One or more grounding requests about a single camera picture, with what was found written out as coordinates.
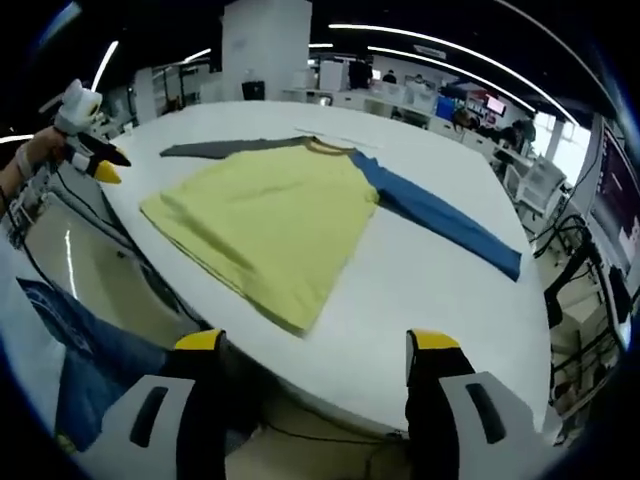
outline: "person's arm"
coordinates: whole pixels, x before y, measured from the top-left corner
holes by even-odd
[[[34,135],[34,137],[25,143],[25,156],[31,164],[31,168],[35,168],[44,162],[52,154],[55,158],[60,158],[60,149],[64,145],[64,137],[56,132],[53,127],[45,128]],[[9,199],[20,188],[26,178],[22,177],[18,168],[18,160],[13,157],[11,162],[0,171],[0,187],[4,195]],[[4,215],[7,205],[0,198],[0,217]]]

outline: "monitor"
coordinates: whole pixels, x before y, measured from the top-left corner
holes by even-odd
[[[488,110],[491,110],[493,113],[500,116],[504,115],[504,112],[507,109],[507,106],[504,103],[491,95],[487,95],[485,106]]]
[[[606,125],[601,157],[591,216],[613,247],[616,263],[626,274],[640,239],[640,187],[633,166]]]

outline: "gray sleeve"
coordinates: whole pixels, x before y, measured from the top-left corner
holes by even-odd
[[[280,147],[301,145],[307,137],[283,138],[278,140],[230,140],[223,142],[187,143],[174,145],[160,152],[161,157],[197,157],[220,160],[237,152],[269,150]]]

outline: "desk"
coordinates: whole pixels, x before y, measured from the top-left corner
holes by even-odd
[[[427,123],[429,119],[435,116],[432,108],[427,111],[425,109],[415,107],[409,103],[393,102],[382,96],[369,93],[368,90],[330,91],[330,90],[318,90],[315,88],[288,88],[288,89],[284,89],[283,92],[285,92],[286,94],[292,94],[293,95],[292,100],[296,100],[296,94],[305,94],[305,96],[306,94],[313,94],[313,95],[318,94],[318,95],[330,96],[334,98],[334,104],[336,103],[335,102],[336,98],[343,98],[343,97],[358,98],[360,100],[358,104],[364,105],[363,111],[367,113],[372,113],[371,104],[381,104],[389,107],[396,107],[401,110],[408,110],[410,112],[414,112],[419,115],[424,115],[427,118]]]
[[[138,204],[212,160],[162,158],[176,143],[284,138],[300,130],[349,141],[447,200],[523,252],[520,280],[452,242],[378,208],[315,325],[294,336],[175,248]],[[409,328],[456,338],[477,371],[490,371],[533,410],[547,408],[550,340],[543,290],[513,206],[479,153],[424,130],[340,108],[285,102],[196,105],[114,140],[132,166],[104,192],[167,283],[239,349],[314,406],[374,432],[406,431]]]
[[[516,167],[519,173],[521,173],[523,176],[535,163],[535,159],[533,158],[524,157],[509,148],[501,147],[500,145],[496,144],[494,156],[495,156],[495,152],[498,152],[498,151],[507,153],[514,160],[513,162],[514,167]]]

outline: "chair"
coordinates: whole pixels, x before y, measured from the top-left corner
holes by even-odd
[[[512,202],[548,219],[556,208],[566,176],[553,163],[540,157],[524,174],[515,165],[507,165],[502,182]]]

